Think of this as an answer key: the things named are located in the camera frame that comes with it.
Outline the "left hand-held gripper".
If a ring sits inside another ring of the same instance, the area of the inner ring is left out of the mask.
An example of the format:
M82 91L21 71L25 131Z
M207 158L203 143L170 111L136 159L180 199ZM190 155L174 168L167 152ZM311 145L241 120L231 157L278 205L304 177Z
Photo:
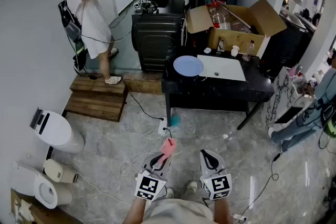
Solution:
M171 164L170 155L163 161L161 152L149 154L142 164L141 172L135 176L136 187L134 196L146 201L155 201L167 196L167 173Z

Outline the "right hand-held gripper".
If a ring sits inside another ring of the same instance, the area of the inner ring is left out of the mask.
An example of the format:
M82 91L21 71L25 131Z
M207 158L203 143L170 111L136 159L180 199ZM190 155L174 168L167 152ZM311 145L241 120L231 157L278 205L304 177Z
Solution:
M209 151L200 151L202 189L209 200L219 200L228 197L232 192L232 176L225 171L224 159Z

